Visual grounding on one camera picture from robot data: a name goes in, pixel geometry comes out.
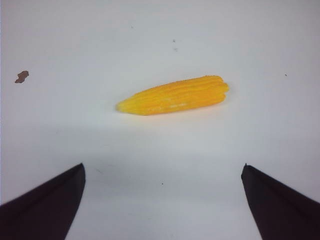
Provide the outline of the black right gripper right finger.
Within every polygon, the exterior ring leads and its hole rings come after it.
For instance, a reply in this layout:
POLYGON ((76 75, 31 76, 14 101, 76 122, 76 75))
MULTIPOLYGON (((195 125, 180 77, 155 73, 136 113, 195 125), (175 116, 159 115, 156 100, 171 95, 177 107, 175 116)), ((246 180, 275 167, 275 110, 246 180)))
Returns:
POLYGON ((245 164, 241 180, 263 240, 318 240, 320 203, 245 164))

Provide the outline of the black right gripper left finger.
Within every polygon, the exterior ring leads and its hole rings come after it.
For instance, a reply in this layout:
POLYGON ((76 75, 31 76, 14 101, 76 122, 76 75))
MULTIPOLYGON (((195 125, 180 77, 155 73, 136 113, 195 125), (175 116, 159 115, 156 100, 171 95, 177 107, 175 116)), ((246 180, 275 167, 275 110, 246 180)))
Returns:
POLYGON ((79 209, 86 183, 78 164, 1 205, 2 240, 64 240, 79 209))

